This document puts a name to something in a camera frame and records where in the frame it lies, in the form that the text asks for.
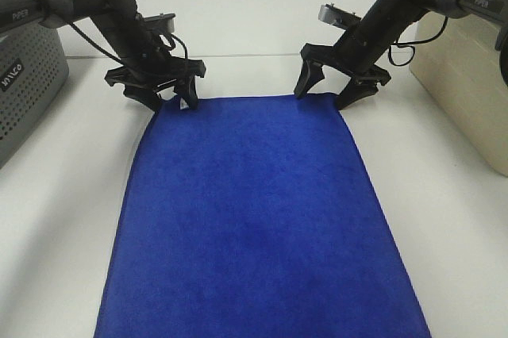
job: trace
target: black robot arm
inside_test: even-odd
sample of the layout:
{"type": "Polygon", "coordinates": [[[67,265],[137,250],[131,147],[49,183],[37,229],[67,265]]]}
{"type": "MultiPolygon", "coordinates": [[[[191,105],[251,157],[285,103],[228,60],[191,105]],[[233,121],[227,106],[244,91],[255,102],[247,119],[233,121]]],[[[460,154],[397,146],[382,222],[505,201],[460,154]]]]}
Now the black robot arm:
{"type": "Polygon", "coordinates": [[[434,11],[451,18],[478,15],[502,26],[496,49],[501,51],[501,71],[508,82],[508,0],[377,0],[364,18],[334,6],[321,8],[320,20],[345,29],[334,46],[306,44],[301,55],[303,67],[294,93],[302,98],[325,78],[322,67],[333,67],[351,77],[337,96],[335,105],[343,109],[378,92],[378,85],[390,81],[390,74],[375,65],[403,31],[426,13],[434,11]]]}
{"type": "Polygon", "coordinates": [[[124,95],[153,110],[158,92],[170,86],[192,109],[198,106],[195,76],[206,72],[201,60],[172,56],[174,14],[144,18],[136,0],[0,0],[0,34],[27,23],[58,28],[89,17],[122,62],[106,81],[125,85],[124,95]]]}

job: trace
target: gray mesh basket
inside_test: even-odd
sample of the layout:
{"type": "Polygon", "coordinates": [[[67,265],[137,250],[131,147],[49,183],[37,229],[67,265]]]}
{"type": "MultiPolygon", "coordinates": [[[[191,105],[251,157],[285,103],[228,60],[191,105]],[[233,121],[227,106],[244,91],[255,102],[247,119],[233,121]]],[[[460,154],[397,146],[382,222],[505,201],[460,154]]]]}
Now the gray mesh basket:
{"type": "Polygon", "coordinates": [[[0,38],[0,167],[23,143],[69,74],[56,30],[0,38]]]}

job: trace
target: blue towel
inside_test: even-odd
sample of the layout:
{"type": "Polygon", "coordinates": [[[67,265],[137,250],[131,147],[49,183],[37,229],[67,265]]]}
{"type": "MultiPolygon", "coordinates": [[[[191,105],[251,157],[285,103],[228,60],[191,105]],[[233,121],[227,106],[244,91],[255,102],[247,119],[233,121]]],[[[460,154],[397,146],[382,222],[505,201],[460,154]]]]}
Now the blue towel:
{"type": "Polygon", "coordinates": [[[96,338],[430,337],[331,96],[165,103],[131,170],[96,338]]]}

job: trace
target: white tag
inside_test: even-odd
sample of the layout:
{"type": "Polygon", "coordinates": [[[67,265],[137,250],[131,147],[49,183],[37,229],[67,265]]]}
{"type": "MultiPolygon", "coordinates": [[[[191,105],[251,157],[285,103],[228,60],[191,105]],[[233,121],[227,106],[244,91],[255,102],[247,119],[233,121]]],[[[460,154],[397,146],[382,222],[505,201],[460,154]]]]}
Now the white tag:
{"type": "Polygon", "coordinates": [[[183,98],[180,98],[180,110],[189,109],[189,105],[183,98]]]}

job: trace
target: white table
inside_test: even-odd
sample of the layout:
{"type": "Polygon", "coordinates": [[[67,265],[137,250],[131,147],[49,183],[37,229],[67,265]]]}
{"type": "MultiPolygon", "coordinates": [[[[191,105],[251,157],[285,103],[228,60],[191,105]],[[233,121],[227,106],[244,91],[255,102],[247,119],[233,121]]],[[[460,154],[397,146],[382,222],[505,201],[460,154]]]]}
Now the white table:
{"type": "MultiPolygon", "coordinates": [[[[298,56],[206,63],[202,98],[287,94],[300,68],[298,56]]],[[[152,114],[103,82],[114,63],[69,64],[54,106],[0,170],[2,338],[92,337],[129,165],[152,114]]],[[[508,179],[406,68],[391,72],[343,115],[429,327],[435,338],[506,336],[508,179]]],[[[326,75],[316,90],[345,84],[326,75]]]]}

